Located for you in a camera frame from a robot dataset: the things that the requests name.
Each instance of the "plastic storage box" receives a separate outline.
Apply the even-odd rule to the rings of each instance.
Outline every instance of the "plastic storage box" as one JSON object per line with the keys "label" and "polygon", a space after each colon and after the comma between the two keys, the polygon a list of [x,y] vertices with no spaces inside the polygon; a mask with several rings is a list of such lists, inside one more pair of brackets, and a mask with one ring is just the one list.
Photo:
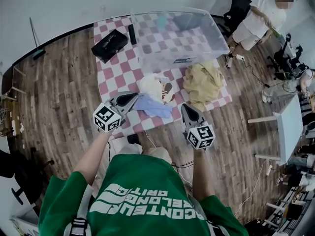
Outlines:
{"label": "plastic storage box", "polygon": [[219,28],[205,10],[132,11],[131,19],[143,73],[187,67],[229,53]]}

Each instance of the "yellow garment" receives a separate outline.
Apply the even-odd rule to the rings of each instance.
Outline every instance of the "yellow garment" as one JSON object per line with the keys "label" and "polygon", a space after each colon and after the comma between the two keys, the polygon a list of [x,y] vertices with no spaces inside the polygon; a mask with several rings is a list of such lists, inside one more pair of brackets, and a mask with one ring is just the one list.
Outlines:
{"label": "yellow garment", "polygon": [[183,86],[189,94],[191,104],[204,111],[206,101],[218,98],[220,88],[223,86],[223,78],[212,61],[189,66]]}

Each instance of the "wooden floor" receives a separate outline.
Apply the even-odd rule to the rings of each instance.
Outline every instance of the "wooden floor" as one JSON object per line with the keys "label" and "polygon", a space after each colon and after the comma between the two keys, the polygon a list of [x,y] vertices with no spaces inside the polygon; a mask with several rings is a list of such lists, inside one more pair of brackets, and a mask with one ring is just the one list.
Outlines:
{"label": "wooden floor", "polygon": [[[22,134],[25,154],[31,147],[38,150],[41,162],[53,159],[55,165],[45,170],[48,178],[56,175],[67,178],[84,151],[97,134],[92,113],[100,103],[97,86],[97,70],[91,47],[93,28],[72,34],[45,48],[47,54],[37,61],[26,58],[19,65],[26,73],[18,86],[27,93],[18,95],[20,116],[25,128]],[[271,71],[266,68],[266,57],[279,49],[275,40],[254,47],[244,54],[247,65],[264,82],[274,85]],[[252,75],[252,68],[242,61],[234,61],[234,67],[225,68],[224,58],[218,59],[229,86],[233,102],[205,113],[216,134],[214,147],[207,150],[212,181],[217,196],[231,206],[233,211],[250,196],[256,183],[263,159],[255,153],[277,155],[279,153],[277,127],[273,122],[248,124],[247,119],[272,115],[284,106],[284,100],[263,104],[263,86]],[[177,164],[192,160],[192,149],[183,135],[181,121],[148,131],[156,146],[164,146]],[[153,147],[145,133],[140,133],[144,152]],[[108,151],[100,167],[94,187],[99,188],[108,166]],[[265,218],[266,202],[274,202],[285,190],[276,187],[283,169],[275,166],[266,176],[269,162],[262,170],[256,191],[237,214],[243,223],[254,218]],[[191,182],[192,167],[180,173]]]}

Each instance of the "broom handle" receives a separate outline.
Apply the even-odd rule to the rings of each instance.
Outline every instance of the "broom handle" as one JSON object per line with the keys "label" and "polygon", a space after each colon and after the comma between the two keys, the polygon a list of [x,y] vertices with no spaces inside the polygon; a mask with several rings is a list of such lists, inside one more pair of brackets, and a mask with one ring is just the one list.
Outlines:
{"label": "broom handle", "polygon": [[30,18],[30,24],[31,24],[31,31],[33,33],[34,42],[35,42],[36,48],[38,50],[38,46],[37,46],[36,39],[35,39],[34,26],[33,26],[33,22],[32,22],[31,18]]}

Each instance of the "person in green shirt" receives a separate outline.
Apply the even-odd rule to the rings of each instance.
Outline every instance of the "person in green shirt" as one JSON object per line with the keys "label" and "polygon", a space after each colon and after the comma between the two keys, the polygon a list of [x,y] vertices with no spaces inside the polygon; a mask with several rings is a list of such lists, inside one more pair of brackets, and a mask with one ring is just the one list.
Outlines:
{"label": "person in green shirt", "polygon": [[39,216],[41,236],[248,236],[214,195],[204,150],[193,152],[193,197],[165,149],[141,155],[140,146],[130,145],[113,157],[98,195],[81,210],[110,135],[99,133],[68,180],[51,178]]}

